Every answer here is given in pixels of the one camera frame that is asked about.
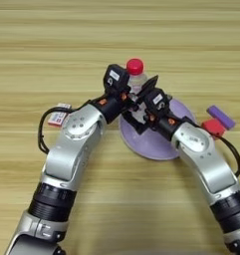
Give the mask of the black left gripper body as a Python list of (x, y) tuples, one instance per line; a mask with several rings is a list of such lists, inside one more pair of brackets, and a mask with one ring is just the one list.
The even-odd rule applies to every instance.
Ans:
[(103, 94), (93, 100), (93, 106), (105, 117), (108, 124), (113, 122), (120, 114), (135, 107), (135, 102), (127, 93)]

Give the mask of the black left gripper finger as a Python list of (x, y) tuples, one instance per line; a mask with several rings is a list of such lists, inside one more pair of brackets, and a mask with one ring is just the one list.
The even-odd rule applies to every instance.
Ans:
[(138, 134), (143, 134), (148, 129), (145, 113), (127, 111), (122, 114), (124, 120), (129, 123)]

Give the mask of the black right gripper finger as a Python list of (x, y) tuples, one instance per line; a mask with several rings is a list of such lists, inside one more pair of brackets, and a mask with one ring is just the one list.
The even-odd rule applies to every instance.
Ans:
[(133, 101), (136, 104), (140, 104), (144, 97), (147, 96), (155, 87), (156, 83), (158, 80), (158, 76), (154, 76), (150, 79), (148, 79), (144, 85), (141, 87), (141, 90), (138, 94), (135, 95), (135, 98), (133, 99)]

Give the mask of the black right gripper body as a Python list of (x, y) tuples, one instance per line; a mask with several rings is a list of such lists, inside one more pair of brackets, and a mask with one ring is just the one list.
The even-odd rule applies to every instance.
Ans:
[(187, 116), (179, 118), (170, 109), (171, 98), (167, 95), (149, 94), (144, 98), (144, 103), (148, 126), (160, 133), (166, 139), (172, 139), (172, 136), (184, 123), (191, 123)]

